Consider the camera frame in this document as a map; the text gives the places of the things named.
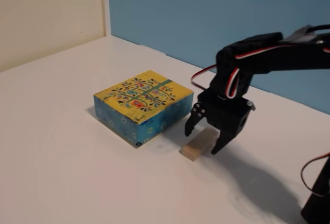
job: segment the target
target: black robotic arm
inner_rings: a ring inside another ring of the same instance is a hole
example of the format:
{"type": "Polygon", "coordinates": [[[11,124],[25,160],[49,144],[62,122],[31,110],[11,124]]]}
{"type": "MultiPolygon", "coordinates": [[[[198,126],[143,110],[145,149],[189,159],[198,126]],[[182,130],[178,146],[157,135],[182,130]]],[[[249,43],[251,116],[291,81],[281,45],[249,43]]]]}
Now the black robotic arm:
{"type": "Polygon", "coordinates": [[[217,74],[198,96],[185,127],[186,136],[204,117],[221,133],[212,154],[216,154],[243,129],[254,104],[242,96],[253,75],[271,71],[330,69],[330,33],[315,31],[330,25],[305,26],[283,39],[282,33],[247,38],[220,50],[217,74]]]}

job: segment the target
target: white wall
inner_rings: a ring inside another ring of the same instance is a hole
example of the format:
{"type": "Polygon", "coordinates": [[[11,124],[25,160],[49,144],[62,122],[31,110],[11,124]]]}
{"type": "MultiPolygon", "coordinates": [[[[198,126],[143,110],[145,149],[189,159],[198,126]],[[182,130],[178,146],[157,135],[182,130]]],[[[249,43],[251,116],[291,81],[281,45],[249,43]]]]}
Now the white wall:
{"type": "Polygon", "coordinates": [[[0,71],[105,35],[102,0],[0,0],[0,71]]]}

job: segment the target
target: red and white wire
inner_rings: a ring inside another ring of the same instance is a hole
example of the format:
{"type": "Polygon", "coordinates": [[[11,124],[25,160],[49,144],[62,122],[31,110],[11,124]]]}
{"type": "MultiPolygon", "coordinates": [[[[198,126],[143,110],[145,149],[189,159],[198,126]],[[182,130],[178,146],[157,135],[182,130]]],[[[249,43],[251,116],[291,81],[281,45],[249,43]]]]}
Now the red and white wire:
{"type": "Polygon", "coordinates": [[[236,96],[237,88],[238,88],[238,84],[239,84],[239,74],[238,73],[239,73],[239,68],[235,68],[227,82],[226,89],[225,89],[225,95],[229,99],[233,99],[236,96]],[[235,79],[236,79],[235,86],[232,89],[232,84],[235,79]]]}
{"type": "Polygon", "coordinates": [[[306,188],[309,189],[314,195],[316,195],[316,196],[318,196],[318,197],[325,197],[327,194],[329,194],[329,192],[327,192],[327,194],[325,194],[325,195],[321,195],[321,194],[318,194],[318,193],[314,192],[313,189],[310,188],[310,187],[306,184],[303,173],[304,173],[305,168],[306,168],[310,163],[312,163],[312,162],[314,162],[314,161],[318,161],[319,159],[327,158],[327,157],[329,157],[329,156],[330,156],[330,153],[326,153],[326,154],[324,154],[324,155],[322,155],[322,156],[319,156],[319,157],[313,158],[312,160],[310,160],[309,162],[307,162],[307,163],[303,166],[303,168],[301,169],[301,172],[300,172],[301,180],[303,181],[303,183],[304,183],[304,185],[306,186],[306,188]]]}
{"type": "Polygon", "coordinates": [[[202,89],[202,90],[205,90],[206,88],[204,88],[203,86],[201,86],[201,85],[195,83],[193,80],[194,80],[194,78],[196,78],[197,76],[199,76],[199,75],[201,75],[201,74],[203,74],[203,73],[205,73],[205,72],[207,72],[207,71],[209,71],[209,70],[211,70],[211,69],[213,69],[213,68],[215,68],[215,67],[217,67],[217,64],[214,64],[214,65],[212,65],[212,66],[209,66],[209,67],[207,67],[207,68],[204,68],[204,69],[200,70],[199,72],[195,73],[195,74],[191,77],[191,83],[192,83],[194,86],[197,86],[198,88],[200,88],[200,89],[202,89]]]}

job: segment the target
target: white tabletop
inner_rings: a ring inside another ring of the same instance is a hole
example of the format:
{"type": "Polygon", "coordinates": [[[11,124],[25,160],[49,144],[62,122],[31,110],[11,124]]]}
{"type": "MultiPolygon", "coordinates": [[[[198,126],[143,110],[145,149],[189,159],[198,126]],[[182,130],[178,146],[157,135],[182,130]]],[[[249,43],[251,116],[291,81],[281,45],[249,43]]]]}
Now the white tabletop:
{"type": "Polygon", "coordinates": [[[147,70],[200,93],[199,68],[114,37],[0,73],[1,224],[303,223],[300,169],[330,150],[330,116],[250,88],[257,110],[216,156],[179,154],[197,134],[185,120],[134,149],[95,119],[92,96],[147,70]]]}

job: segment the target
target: wooden block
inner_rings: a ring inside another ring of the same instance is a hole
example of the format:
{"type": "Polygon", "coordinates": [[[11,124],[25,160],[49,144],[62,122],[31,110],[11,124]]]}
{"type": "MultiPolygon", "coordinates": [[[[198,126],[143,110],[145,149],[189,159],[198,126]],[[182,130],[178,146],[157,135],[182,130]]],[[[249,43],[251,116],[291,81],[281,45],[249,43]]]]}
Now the wooden block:
{"type": "Polygon", "coordinates": [[[218,131],[207,127],[183,146],[180,153],[191,161],[195,161],[207,148],[214,144],[218,136],[218,131]]]}

